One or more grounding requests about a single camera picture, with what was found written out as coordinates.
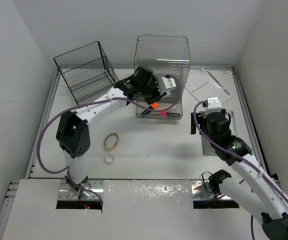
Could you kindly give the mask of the orange highlighter black body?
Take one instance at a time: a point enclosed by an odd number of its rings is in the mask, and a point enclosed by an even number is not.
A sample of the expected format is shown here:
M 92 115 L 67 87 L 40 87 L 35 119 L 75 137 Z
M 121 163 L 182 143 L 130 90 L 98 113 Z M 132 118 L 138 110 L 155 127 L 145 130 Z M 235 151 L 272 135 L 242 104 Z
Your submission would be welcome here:
M 150 106 L 147 107 L 147 110 L 144 110 L 141 114 L 142 115 L 147 115 L 149 114 L 152 110 L 155 110 L 159 104 L 157 102 L 152 103 Z

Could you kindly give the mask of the pink highlighter black body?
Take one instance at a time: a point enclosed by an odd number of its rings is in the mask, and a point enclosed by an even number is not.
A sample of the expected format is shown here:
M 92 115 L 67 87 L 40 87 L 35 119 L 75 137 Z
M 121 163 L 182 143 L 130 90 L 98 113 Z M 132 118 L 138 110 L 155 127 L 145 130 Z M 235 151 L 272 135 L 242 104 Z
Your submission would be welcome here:
M 175 113 L 175 112 L 161 112 L 161 116 L 171 116 L 171 117 L 180 117 L 180 113 Z

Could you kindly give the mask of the clear tape roll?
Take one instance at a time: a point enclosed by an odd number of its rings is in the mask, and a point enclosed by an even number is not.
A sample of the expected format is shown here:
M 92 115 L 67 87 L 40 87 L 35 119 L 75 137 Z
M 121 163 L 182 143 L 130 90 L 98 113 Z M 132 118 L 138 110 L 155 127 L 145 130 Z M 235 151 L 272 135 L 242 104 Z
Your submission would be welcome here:
M 104 157 L 103 157 L 103 162 L 106 165 L 112 165 L 114 164 L 116 161 L 115 156 L 111 153 L 107 153 Z

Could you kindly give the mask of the beige masking tape roll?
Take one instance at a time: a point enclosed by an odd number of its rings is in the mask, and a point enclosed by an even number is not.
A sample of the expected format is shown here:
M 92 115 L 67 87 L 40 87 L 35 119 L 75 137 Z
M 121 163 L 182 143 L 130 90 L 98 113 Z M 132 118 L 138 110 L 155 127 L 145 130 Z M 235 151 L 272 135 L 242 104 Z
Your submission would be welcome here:
M 113 151 L 117 148 L 120 142 L 120 137 L 117 133 L 113 132 L 108 134 L 103 140 L 103 149 L 107 152 Z

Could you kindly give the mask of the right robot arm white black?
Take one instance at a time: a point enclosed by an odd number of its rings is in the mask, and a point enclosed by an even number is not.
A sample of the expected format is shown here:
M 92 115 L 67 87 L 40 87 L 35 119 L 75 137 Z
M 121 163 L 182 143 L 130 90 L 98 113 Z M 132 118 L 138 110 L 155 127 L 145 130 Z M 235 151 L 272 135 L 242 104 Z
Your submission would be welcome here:
M 224 110 L 192 112 L 191 134 L 200 133 L 209 141 L 216 155 L 249 185 L 244 189 L 226 170 L 208 178 L 215 195 L 226 195 L 248 211 L 270 240 L 288 240 L 288 196 L 259 165 L 251 148 L 232 134 Z

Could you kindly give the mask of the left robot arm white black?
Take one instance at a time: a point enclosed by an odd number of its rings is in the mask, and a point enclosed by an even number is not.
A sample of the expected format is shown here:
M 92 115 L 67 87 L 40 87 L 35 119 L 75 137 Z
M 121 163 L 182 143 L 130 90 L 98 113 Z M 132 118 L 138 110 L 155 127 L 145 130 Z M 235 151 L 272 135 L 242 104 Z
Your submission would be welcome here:
M 63 150 L 67 178 L 72 184 L 80 185 L 86 178 L 84 154 L 91 146 L 90 130 L 114 111 L 125 107 L 128 100 L 146 98 L 150 105 L 160 100 L 167 89 L 162 77 L 144 67 L 126 79 L 117 81 L 92 105 L 81 106 L 63 114 L 58 125 L 56 139 Z

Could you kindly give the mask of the clear plastic drawer cabinet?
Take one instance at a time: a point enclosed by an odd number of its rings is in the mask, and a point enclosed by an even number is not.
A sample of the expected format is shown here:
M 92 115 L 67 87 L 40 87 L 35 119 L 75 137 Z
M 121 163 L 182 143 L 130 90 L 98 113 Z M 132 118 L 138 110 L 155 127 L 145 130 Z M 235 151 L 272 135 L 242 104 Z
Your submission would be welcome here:
M 183 116 L 183 92 L 191 67 L 189 39 L 184 35 L 142 34 L 137 37 L 134 68 L 146 67 L 158 78 L 175 77 L 176 89 L 158 101 L 157 112 L 141 114 L 136 107 L 137 118 L 180 120 Z M 178 113 L 180 116 L 162 116 L 161 112 Z

